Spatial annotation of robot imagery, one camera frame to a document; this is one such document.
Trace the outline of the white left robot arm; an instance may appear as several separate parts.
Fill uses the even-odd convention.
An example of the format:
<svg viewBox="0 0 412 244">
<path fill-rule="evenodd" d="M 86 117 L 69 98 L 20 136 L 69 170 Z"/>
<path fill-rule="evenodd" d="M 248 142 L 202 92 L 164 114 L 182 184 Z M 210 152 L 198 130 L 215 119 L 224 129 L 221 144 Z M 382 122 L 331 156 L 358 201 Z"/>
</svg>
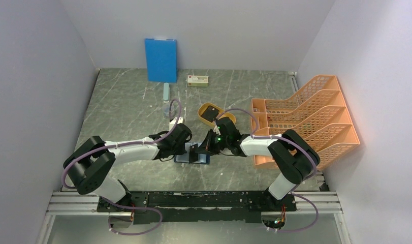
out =
<svg viewBox="0 0 412 244">
<path fill-rule="evenodd" d="M 130 207 L 131 194 L 119 180 L 109 175 L 111 168 L 139 160 L 164 160 L 186 152 L 185 143 L 192 137 L 185 124 L 143 139 L 111 142 L 92 136 L 63 164 L 62 179 L 69 177 L 81 195 L 95 193 L 110 201 L 117 211 Z"/>
</svg>

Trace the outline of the navy blue card holder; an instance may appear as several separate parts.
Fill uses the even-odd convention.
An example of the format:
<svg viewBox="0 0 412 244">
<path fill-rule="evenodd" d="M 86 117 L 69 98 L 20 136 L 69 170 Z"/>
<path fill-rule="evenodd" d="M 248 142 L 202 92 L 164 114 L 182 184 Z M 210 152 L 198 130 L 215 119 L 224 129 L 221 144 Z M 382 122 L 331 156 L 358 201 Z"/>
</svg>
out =
<svg viewBox="0 0 412 244">
<path fill-rule="evenodd" d="M 197 153 L 196 149 L 199 146 L 200 146 L 200 143 L 198 142 L 186 143 L 185 144 L 186 153 L 175 156 L 174 162 L 175 163 L 208 165 L 210 163 L 210 155 Z"/>
</svg>

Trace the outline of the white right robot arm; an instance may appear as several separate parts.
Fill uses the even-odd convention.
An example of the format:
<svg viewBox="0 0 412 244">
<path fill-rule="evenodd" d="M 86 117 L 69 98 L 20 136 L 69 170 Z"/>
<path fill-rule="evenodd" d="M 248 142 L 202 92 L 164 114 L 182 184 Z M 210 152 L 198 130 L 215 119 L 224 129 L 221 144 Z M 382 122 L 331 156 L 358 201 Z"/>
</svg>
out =
<svg viewBox="0 0 412 244">
<path fill-rule="evenodd" d="M 267 188 L 264 202 L 269 210 L 278 210 L 288 193 L 316 173 L 321 161 L 317 152 L 292 129 L 280 135 L 254 136 L 241 134 L 227 117 L 215 124 L 195 152 L 212 156 L 227 149 L 236 157 L 271 157 L 280 175 Z"/>
</svg>

